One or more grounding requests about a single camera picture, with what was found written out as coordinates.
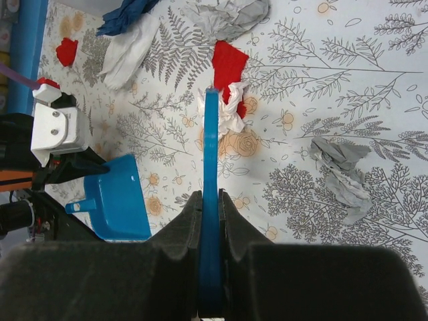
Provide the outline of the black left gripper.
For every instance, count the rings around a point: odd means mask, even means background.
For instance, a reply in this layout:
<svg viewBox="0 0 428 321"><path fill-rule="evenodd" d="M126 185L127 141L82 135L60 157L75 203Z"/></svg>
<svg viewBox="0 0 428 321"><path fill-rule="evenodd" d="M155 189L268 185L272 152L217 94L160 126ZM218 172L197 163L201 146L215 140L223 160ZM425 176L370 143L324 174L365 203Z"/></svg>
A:
<svg viewBox="0 0 428 321"><path fill-rule="evenodd" d="M31 152L33 115L1 115L1 193L19 192L17 201L1 204L1 237L25 229L26 240L55 240L62 205L45 192L45 186L89 175L105 174L106 162L90 146L83 152L52 155L42 167Z"/></svg>

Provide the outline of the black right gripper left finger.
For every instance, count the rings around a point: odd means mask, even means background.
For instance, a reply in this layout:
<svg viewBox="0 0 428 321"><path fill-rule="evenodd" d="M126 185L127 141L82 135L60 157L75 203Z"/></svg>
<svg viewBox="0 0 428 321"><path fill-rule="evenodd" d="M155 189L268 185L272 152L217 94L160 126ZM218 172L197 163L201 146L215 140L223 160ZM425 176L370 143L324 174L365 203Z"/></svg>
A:
<svg viewBox="0 0 428 321"><path fill-rule="evenodd" d="M142 243L25 244L1 260L2 320L191 320L202 196Z"/></svg>

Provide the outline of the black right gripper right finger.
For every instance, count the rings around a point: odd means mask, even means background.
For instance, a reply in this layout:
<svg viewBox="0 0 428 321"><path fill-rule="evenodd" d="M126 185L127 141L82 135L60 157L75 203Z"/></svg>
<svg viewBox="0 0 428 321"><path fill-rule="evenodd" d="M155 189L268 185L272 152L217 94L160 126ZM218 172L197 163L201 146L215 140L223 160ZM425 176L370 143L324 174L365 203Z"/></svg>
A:
<svg viewBox="0 0 428 321"><path fill-rule="evenodd" d="M426 320L393 251L270 241L219 194L226 320Z"/></svg>

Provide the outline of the blue hand brush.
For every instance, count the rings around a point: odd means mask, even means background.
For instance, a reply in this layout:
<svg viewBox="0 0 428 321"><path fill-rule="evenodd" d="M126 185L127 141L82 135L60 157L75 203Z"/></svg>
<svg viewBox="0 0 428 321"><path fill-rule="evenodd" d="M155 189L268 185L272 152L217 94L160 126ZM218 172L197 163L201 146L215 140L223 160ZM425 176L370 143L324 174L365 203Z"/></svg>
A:
<svg viewBox="0 0 428 321"><path fill-rule="evenodd" d="M200 318L218 318L222 309L217 162L219 91L208 88L204 102L203 192L197 309Z"/></svg>

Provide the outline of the blue plastic dustpan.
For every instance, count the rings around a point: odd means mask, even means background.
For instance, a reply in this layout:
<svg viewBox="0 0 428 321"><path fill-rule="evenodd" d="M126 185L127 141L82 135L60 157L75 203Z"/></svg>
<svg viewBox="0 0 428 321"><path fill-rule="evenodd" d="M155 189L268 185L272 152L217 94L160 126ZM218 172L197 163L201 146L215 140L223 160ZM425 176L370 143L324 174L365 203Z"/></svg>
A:
<svg viewBox="0 0 428 321"><path fill-rule="evenodd" d="M105 174L84 177L86 198L68 203L67 214L89 213L94 233L108 241L145 241L151 237L134 155L118 157Z"/></svg>

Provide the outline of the white tissue paper scrap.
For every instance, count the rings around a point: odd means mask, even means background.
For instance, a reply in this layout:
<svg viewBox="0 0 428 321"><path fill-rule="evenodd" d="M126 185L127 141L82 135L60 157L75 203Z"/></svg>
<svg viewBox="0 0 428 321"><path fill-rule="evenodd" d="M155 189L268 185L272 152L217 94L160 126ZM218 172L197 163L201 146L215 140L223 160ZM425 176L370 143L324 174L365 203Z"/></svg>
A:
<svg viewBox="0 0 428 321"><path fill-rule="evenodd" d="M143 62L160 27L160 20L145 13L125 33L111 37L99 75L109 90L121 89Z"/></svg>

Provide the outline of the long dark blue paper scrap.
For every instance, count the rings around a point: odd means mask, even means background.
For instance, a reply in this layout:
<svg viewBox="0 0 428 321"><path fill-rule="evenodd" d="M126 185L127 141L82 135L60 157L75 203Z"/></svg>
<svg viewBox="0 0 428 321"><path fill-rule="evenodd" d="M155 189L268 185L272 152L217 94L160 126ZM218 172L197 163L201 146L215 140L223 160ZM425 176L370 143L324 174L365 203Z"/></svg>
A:
<svg viewBox="0 0 428 321"><path fill-rule="evenodd" d="M126 32L129 26L148 13L159 0L124 0L120 7L105 13L103 24L97 29L97 36L115 36Z"/></svg>

